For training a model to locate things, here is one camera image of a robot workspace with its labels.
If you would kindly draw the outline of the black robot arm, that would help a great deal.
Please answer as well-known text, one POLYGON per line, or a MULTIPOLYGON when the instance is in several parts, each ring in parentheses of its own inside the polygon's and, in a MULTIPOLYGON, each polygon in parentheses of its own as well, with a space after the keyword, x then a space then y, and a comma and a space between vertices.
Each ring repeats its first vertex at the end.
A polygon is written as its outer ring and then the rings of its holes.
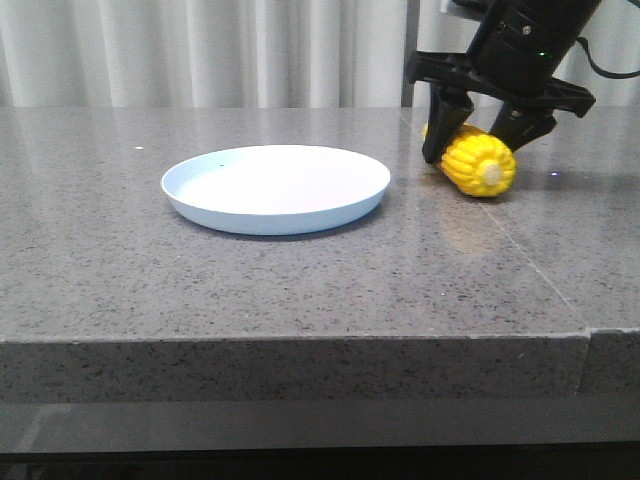
POLYGON ((502 101, 490 133, 511 151, 550 133, 557 110, 582 118, 595 103, 553 74, 598 7, 596 1, 494 1, 464 53, 415 51, 409 83, 430 85, 422 153, 436 164, 471 115, 476 92, 502 101))

